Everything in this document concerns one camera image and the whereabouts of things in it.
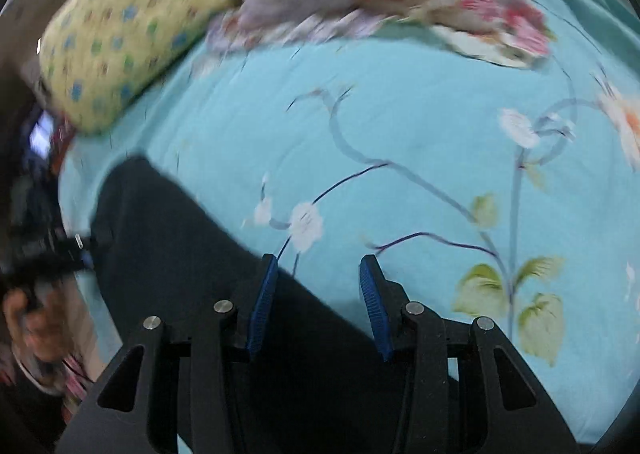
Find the person's left forearm sleeve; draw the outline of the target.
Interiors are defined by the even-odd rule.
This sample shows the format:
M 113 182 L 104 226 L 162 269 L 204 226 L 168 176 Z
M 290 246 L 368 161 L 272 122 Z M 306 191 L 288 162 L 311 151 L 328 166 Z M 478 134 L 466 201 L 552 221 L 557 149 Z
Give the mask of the person's left forearm sleeve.
M 38 379 L 2 344 L 1 452 L 53 453 L 88 389 L 66 366 Z

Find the person's left hand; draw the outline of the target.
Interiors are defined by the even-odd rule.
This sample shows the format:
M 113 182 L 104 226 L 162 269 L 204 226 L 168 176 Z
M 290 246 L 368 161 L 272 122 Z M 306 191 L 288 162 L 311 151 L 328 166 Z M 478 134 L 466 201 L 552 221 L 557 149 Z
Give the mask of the person's left hand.
M 23 363 L 34 359 L 45 363 L 62 361 L 74 348 L 67 325 L 64 292 L 54 286 L 42 307 L 30 312 L 26 307 L 27 296 L 22 289 L 10 290 L 3 299 L 3 314 L 17 359 Z

